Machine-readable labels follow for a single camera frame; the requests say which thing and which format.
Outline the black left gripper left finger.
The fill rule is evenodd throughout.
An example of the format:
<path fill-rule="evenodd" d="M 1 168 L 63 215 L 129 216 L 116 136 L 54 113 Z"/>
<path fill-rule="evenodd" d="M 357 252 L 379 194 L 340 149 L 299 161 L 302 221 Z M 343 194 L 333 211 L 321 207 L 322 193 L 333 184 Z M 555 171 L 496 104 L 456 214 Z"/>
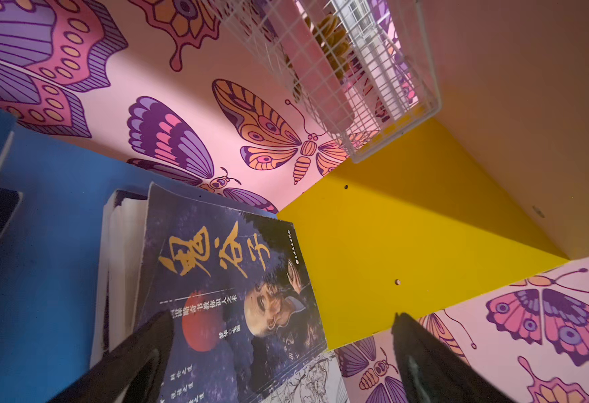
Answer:
<path fill-rule="evenodd" d="M 168 311 L 158 312 L 53 402 L 157 402 L 175 335 Z"/>

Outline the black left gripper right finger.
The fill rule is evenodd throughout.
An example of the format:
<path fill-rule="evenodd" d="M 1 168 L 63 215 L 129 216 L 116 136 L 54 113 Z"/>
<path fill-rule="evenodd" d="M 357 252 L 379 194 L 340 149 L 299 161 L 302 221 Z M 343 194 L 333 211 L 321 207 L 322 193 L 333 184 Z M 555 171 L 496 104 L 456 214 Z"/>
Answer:
<path fill-rule="evenodd" d="M 391 331 L 407 401 L 511 401 L 408 314 L 397 314 Z"/>

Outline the dark purple portrait book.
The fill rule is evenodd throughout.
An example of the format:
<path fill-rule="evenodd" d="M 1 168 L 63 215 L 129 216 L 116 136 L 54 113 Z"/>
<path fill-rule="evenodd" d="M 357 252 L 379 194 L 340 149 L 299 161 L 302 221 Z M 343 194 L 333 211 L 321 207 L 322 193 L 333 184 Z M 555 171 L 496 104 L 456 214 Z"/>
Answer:
<path fill-rule="evenodd" d="M 147 198 L 116 190 L 103 208 L 90 366 L 133 333 Z"/>

